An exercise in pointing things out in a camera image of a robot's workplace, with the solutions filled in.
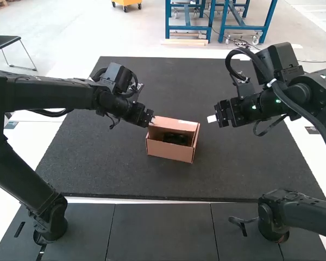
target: open cardboard box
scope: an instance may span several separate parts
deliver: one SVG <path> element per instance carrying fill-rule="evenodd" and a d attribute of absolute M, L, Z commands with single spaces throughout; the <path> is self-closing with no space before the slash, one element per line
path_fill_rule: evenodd
<path fill-rule="evenodd" d="M 199 128 L 200 124 L 198 122 L 156 116 L 154 123 L 150 123 L 148 126 L 146 135 L 147 154 L 192 163 L 195 157 Z M 188 136 L 188 145 L 163 142 L 165 133 Z"/>

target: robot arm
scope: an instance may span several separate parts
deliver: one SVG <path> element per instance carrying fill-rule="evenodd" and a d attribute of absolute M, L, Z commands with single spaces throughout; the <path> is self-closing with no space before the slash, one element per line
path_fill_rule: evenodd
<path fill-rule="evenodd" d="M 253 61 L 263 90 L 256 93 L 250 79 L 230 65 L 232 56 L 245 54 Z M 291 45 L 280 43 L 257 54 L 239 48 L 229 53 L 226 67 L 237 88 L 238 97 L 218 102 L 214 108 L 219 127 L 231 122 L 233 127 L 255 123 L 254 134 L 263 136 L 284 117 L 309 120 L 326 143 L 326 69 L 304 74 Z M 262 133 L 259 122 L 282 116 Z M 261 234 L 276 243 L 289 238 L 290 227 L 298 227 L 326 236 L 326 201 L 296 191 L 278 189 L 264 194 L 258 201 L 258 227 Z"/>
<path fill-rule="evenodd" d="M 18 199 L 34 219 L 37 244 L 52 243 L 67 230 L 67 201 L 32 170 L 11 148 L 3 134 L 4 113 L 28 109 L 47 116 L 61 116 L 73 109 L 95 110 L 147 127 L 153 111 L 137 102 L 143 85 L 124 66 L 111 63 L 93 78 L 55 79 L 0 71 L 0 187 Z M 66 108 L 52 113 L 41 108 Z"/>
<path fill-rule="evenodd" d="M 231 58 L 236 54 L 245 54 L 253 61 L 258 82 L 263 84 L 261 92 L 256 93 L 250 78 L 231 67 Z M 238 97 L 214 106 L 220 128 L 228 126 L 229 121 L 233 127 L 255 123 L 255 135 L 263 136 L 284 117 L 296 120 L 302 116 L 317 128 L 326 143 L 326 69 L 304 74 L 288 42 L 269 46 L 257 54 L 238 48 L 229 53 L 225 63 Z M 257 132 L 261 121 L 283 114 L 265 131 Z"/>
<path fill-rule="evenodd" d="M 269 241 L 285 242 L 290 227 L 326 236 L 326 201 L 278 189 L 259 198 L 258 212 L 259 231 Z"/>

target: white label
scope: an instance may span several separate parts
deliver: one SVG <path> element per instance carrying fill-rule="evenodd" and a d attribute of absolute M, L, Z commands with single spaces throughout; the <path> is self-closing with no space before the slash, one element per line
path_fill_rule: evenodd
<path fill-rule="evenodd" d="M 292 43 L 291 46 L 292 46 L 293 49 L 303 49 L 302 45 L 298 45 L 296 43 Z"/>
<path fill-rule="evenodd" d="M 216 115 L 210 115 L 210 116 L 206 117 L 206 119 L 208 120 L 208 123 L 217 121 Z"/>
<path fill-rule="evenodd" d="M 184 124 L 189 124 L 189 125 L 198 125 L 198 123 L 192 122 L 192 121 L 182 121 L 182 120 L 179 120 L 178 122 L 179 123 L 184 123 Z"/>

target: caster wheel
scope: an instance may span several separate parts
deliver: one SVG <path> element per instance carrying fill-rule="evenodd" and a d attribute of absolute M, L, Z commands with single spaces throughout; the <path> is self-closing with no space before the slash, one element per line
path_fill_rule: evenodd
<path fill-rule="evenodd" d="M 259 38 L 256 35 L 252 36 L 252 44 L 253 45 L 259 44 Z"/>
<path fill-rule="evenodd" d="M 229 39 L 230 39 L 230 35 L 227 36 L 226 41 L 224 42 L 226 45 L 229 44 Z"/>

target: blue metal rack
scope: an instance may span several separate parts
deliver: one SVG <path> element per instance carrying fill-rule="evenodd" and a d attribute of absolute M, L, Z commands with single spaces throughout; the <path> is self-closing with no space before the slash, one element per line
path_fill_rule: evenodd
<path fill-rule="evenodd" d="M 230 1 L 230 0 L 224 0 L 224 3 L 215 3 L 216 6 L 226 6 L 228 8 L 223 8 L 223 12 L 222 12 L 222 20 L 221 20 L 221 28 L 220 28 L 220 35 L 218 37 L 218 42 L 223 42 L 223 38 L 224 38 L 224 31 L 226 29 L 232 29 L 232 30 L 256 30 L 256 31 L 261 31 L 262 35 L 260 37 L 259 43 L 262 44 L 265 42 L 265 38 L 269 29 L 269 25 L 271 24 L 271 20 L 272 20 L 272 16 L 274 14 L 274 10 L 275 10 L 275 6 L 277 4 L 278 0 L 272 0 L 271 5 L 269 7 L 269 11 L 266 17 L 266 21 L 264 26 L 248 26 L 244 23 L 243 18 L 246 17 L 247 12 L 248 12 L 248 8 L 249 8 L 249 4 L 250 4 L 250 0 L 246 0 L 245 4 L 237 4 L 234 1 Z M 242 17 L 240 17 L 238 11 L 235 9 L 236 7 L 244 7 L 244 12 Z M 227 25 L 226 24 L 226 18 L 227 18 L 227 14 L 228 14 L 228 9 L 231 11 L 231 13 L 233 14 L 235 20 L 238 23 L 238 26 L 231 26 L 231 25 Z"/>
<path fill-rule="evenodd" d="M 170 30 L 198 30 L 198 31 L 206 31 L 206 39 L 210 42 L 211 30 L 212 30 L 212 22 L 214 20 L 215 13 L 215 4 L 216 0 L 211 0 L 211 9 L 210 9 L 210 18 L 208 26 L 192 26 L 190 20 L 190 7 L 194 7 L 200 10 L 199 17 L 203 17 L 203 12 L 205 8 L 205 0 L 202 0 L 202 3 L 199 3 L 199 0 L 196 0 L 195 4 L 190 3 L 177 3 L 172 4 L 171 0 L 165 1 L 165 38 L 170 38 Z M 172 15 L 172 7 L 183 7 L 185 11 L 185 26 L 170 26 L 169 18 Z"/>

